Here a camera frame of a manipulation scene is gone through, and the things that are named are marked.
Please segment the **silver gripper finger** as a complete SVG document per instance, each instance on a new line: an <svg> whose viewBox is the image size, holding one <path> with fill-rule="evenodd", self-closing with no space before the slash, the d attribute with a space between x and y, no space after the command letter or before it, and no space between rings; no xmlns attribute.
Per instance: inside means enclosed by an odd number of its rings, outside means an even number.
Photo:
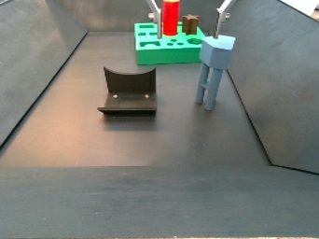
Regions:
<svg viewBox="0 0 319 239"><path fill-rule="evenodd" d="M162 13L161 8L157 4L155 0L146 0L147 5L151 8L151 13L149 14L149 18L154 20L154 23L158 25L158 39L162 39Z"/></svg>
<svg viewBox="0 0 319 239"><path fill-rule="evenodd" d="M214 38L218 38L222 23L226 21L226 19L230 17L230 9L234 6L237 0L225 0L221 7L217 9L218 18L217 18L217 27L214 31Z"/></svg>

